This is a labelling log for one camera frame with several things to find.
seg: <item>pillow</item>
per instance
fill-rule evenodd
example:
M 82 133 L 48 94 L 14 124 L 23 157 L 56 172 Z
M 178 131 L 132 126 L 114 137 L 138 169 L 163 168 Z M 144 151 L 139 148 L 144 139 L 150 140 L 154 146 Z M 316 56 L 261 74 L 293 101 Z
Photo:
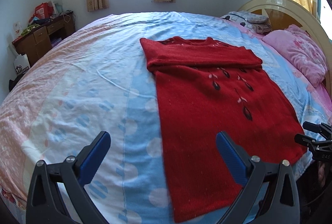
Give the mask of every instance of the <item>pillow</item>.
M 286 30 L 276 30 L 263 41 L 273 47 L 313 85 L 317 87 L 327 72 L 326 57 L 307 32 L 292 24 Z

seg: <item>red sweater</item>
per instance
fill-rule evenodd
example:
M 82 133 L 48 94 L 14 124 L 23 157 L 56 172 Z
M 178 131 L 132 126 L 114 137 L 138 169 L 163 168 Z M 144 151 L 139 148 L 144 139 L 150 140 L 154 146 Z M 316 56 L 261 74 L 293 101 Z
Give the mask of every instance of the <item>red sweater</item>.
M 140 40 L 155 74 L 163 157 L 175 222 L 230 205 L 237 185 L 215 144 L 225 130 L 263 161 L 294 164 L 306 148 L 295 111 L 251 50 L 208 37 Z

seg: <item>window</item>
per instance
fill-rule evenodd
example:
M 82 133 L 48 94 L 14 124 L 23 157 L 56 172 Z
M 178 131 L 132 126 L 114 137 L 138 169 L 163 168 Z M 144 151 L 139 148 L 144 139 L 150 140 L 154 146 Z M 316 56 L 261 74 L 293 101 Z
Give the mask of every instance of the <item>window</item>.
M 332 39 L 332 10 L 327 0 L 318 0 L 318 14 L 320 18 L 320 25 L 325 30 L 327 36 Z

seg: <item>metal screw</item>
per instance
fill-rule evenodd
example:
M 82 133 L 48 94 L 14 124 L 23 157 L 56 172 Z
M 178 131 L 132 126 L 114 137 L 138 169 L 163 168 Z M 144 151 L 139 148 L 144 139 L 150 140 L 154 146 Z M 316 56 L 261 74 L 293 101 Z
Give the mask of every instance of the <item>metal screw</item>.
M 75 161 L 75 157 L 74 157 L 73 155 L 71 155 L 71 156 L 69 156 L 69 157 L 66 158 L 66 161 L 67 161 L 68 163 L 72 163 L 72 162 Z
M 44 160 L 39 160 L 39 161 L 36 163 L 36 165 L 37 165 L 38 167 L 43 166 L 43 165 L 44 165 Z
M 283 160 L 283 165 L 288 167 L 289 166 L 289 161 L 287 159 L 284 159 Z
M 254 161 L 254 162 L 256 162 L 256 163 L 258 163 L 259 161 L 261 161 L 260 157 L 257 156 L 257 155 L 253 155 L 253 156 L 251 157 L 251 160 Z

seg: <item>white polka dot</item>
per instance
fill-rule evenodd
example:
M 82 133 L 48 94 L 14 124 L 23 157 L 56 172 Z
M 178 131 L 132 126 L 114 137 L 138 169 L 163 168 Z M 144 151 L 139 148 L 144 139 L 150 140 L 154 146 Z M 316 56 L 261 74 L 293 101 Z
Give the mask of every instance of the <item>white polka dot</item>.
M 166 208 L 169 204 L 168 192 L 165 188 L 156 188 L 150 192 L 150 203 L 155 207 Z
M 130 89 L 130 93 L 129 93 L 129 99 L 134 99 L 136 97 L 138 97 L 139 95 L 139 90 L 131 88 Z
M 155 98 L 150 99 L 146 104 L 145 104 L 145 109 L 148 112 L 157 112 L 157 100 Z
M 132 119 L 126 121 L 126 135 L 133 135 L 137 131 L 137 123 Z
M 152 139 L 146 147 L 148 155 L 152 158 L 158 158 L 162 154 L 161 139 L 154 138 Z
M 188 223 L 197 223 L 203 219 L 204 215 L 188 220 Z
M 142 223 L 142 218 L 139 216 L 139 214 L 132 210 L 127 210 L 127 219 L 128 219 L 128 224 Z
M 147 83 L 154 83 L 154 76 L 152 73 L 149 73 L 149 76 L 146 80 Z
M 142 70 L 140 70 L 140 69 L 134 70 L 134 73 L 133 73 L 134 76 L 139 76 L 140 74 L 142 74 Z
M 135 181 L 138 177 L 138 170 L 133 164 L 125 163 L 123 172 L 126 182 Z

